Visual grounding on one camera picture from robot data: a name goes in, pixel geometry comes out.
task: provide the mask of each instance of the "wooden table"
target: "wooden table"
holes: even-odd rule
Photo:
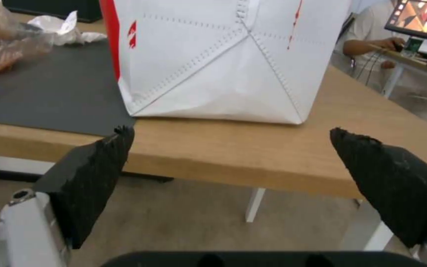
[[[390,75],[390,78],[385,83],[385,86],[383,87],[383,90],[381,91],[381,94],[385,96],[386,98],[389,98],[391,93],[396,87],[396,83],[400,80],[401,76],[403,75],[403,71],[405,69],[414,71],[415,73],[423,74],[424,76],[427,76],[427,63],[420,61],[418,59],[413,59],[407,56],[402,56],[402,54],[391,51],[391,50],[384,50],[381,49],[378,46],[371,45],[376,51],[379,51],[378,54],[381,54],[382,56],[386,57],[387,59],[391,61],[395,61],[397,63],[396,67],[393,69],[393,73]]]
[[[103,28],[102,24],[90,27],[99,32]],[[329,141],[329,130],[334,127],[405,147],[427,162],[426,122],[330,66],[303,125],[141,118],[135,125],[136,137],[124,170],[361,198]],[[0,125],[0,156],[56,162],[73,147],[98,138]],[[373,216],[379,221],[376,212]]]

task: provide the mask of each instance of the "red logo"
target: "red logo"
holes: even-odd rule
[[[129,48],[133,49],[136,47],[136,21],[133,22],[131,27],[129,27],[128,37],[131,36],[129,40]]]

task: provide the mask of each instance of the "computer monitor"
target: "computer monitor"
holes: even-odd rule
[[[398,0],[385,29],[427,39],[427,0]]]

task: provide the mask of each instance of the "black mat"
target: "black mat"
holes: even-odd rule
[[[0,74],[0,123],[110,135],[134,125],[114,77],[108,42],[54,47]]]

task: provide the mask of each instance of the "black box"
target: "black box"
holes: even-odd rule
[[[98,0],[2,0],[3,5],[15,13],[50,15],[65,19],[78,10],[79,22],[96,22],[102,18]]]

